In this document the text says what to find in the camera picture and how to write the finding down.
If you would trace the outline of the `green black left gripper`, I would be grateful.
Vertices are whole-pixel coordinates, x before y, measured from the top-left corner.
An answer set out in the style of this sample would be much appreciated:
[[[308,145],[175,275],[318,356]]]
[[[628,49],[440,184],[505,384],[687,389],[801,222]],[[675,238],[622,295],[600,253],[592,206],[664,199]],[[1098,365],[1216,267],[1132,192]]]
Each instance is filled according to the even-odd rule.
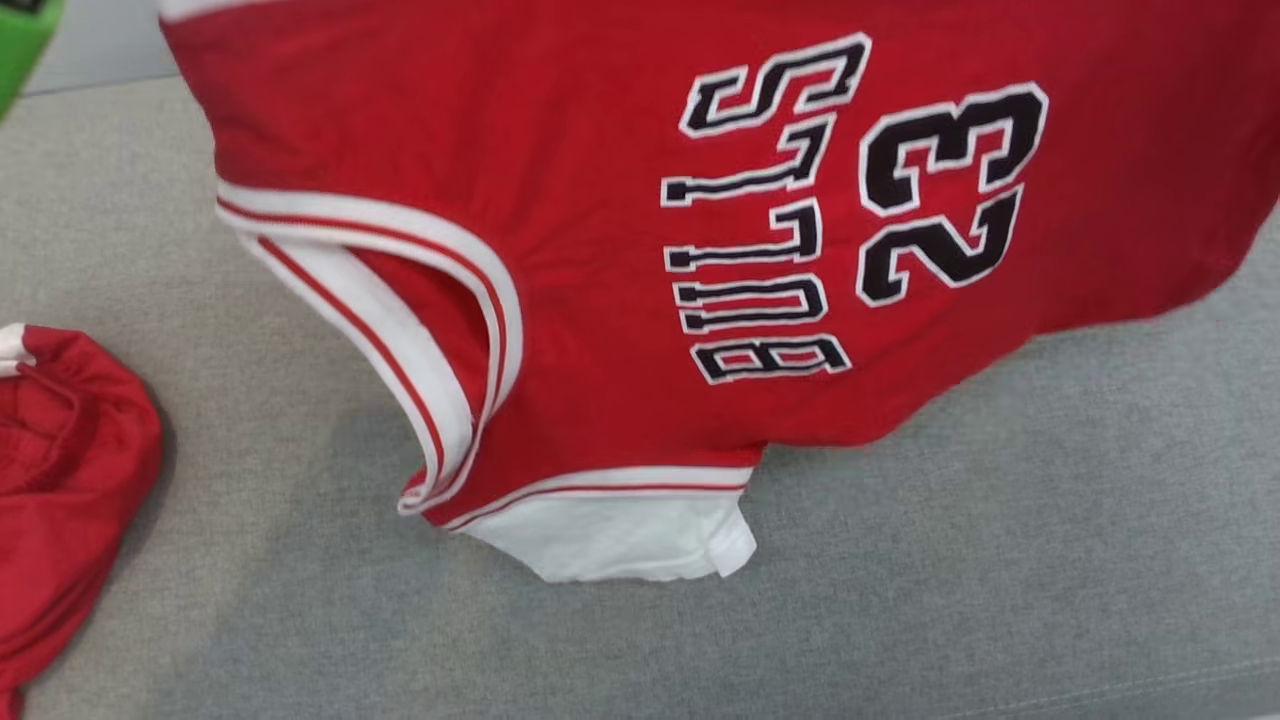
[[[1,1],[1,122],[58,31],[64,1]]]

